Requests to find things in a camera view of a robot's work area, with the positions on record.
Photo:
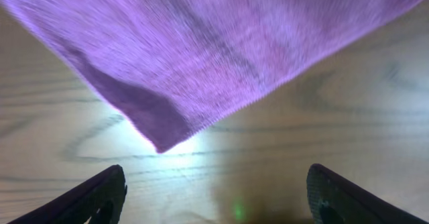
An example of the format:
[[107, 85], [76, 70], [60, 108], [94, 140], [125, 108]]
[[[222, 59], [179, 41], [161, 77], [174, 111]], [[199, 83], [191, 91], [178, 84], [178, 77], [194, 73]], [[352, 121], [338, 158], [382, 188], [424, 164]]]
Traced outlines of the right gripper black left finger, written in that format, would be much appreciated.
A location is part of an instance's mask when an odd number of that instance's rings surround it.
[[118, 224], [126, 195], [124, 171], [112, 165], [9, 224]]

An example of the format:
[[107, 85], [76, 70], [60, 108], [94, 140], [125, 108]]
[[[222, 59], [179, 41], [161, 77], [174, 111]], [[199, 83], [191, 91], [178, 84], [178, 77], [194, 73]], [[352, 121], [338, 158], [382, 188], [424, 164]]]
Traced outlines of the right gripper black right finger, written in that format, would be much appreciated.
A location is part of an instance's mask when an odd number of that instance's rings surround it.
[[309, 168], [306, 188], [315, 224], [428, 224], [321, 164]]

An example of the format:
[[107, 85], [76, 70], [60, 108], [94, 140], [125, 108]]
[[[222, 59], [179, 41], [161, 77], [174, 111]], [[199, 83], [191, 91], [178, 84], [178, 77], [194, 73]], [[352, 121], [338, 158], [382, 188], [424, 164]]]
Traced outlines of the purple microfiber cloth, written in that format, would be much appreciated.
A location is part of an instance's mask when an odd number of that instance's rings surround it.
[[422, 0], [1, 0], [166, 152]]

